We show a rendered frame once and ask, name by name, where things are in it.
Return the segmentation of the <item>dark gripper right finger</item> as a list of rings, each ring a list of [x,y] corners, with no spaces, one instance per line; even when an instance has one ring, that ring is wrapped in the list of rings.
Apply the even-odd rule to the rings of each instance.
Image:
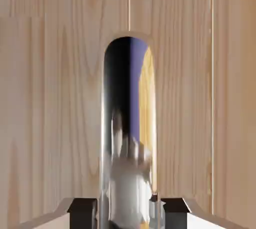
[[[159,229],[248,229],[205,212],[190,198],[162,198]]]

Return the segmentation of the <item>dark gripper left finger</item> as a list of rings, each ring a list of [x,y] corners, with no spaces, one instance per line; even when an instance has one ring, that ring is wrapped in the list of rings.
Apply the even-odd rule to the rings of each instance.
[[[55,211],[11,229],[98,229],[96,198],[64,198]]]

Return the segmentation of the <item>curved shiny metal handle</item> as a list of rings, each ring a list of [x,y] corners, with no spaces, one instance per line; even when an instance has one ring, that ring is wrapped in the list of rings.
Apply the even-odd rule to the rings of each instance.
[[[152,48],[119,36],[102,66],[99,229],[158,229],[157,148]]]

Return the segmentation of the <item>light wood drawer front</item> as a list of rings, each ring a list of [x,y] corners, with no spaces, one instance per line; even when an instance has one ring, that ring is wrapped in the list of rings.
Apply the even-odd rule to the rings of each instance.
[[[158,190],[212,211],[211,0],[0,0],[0,229],[99,194],[103,56],[154,54]]]

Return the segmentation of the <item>light wood cabinet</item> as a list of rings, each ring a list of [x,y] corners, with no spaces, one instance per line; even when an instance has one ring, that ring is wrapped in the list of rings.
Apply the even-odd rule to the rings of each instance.
[[[213,0],[214,213],[256,229],[256,0]]]

